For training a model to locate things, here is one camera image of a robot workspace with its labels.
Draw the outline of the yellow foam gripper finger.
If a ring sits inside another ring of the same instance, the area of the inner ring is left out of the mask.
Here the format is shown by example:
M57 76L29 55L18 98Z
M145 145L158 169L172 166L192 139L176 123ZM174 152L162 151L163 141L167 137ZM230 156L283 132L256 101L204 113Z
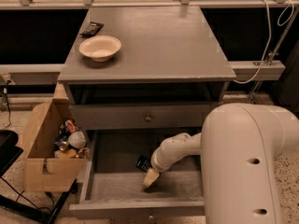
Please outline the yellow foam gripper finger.
M159 176L160 173L157 170L149 168L144 178L143 186L145 188L149 188L158 179Z

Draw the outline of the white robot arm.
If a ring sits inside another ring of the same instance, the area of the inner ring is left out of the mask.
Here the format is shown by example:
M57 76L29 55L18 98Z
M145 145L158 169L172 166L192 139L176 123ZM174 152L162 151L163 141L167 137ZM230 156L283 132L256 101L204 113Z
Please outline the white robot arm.
M206 224L282 224L273 161L299 146L299 120L275 105L232 103L206 117L196 135L166 138L143 186L181 159L201 158Z

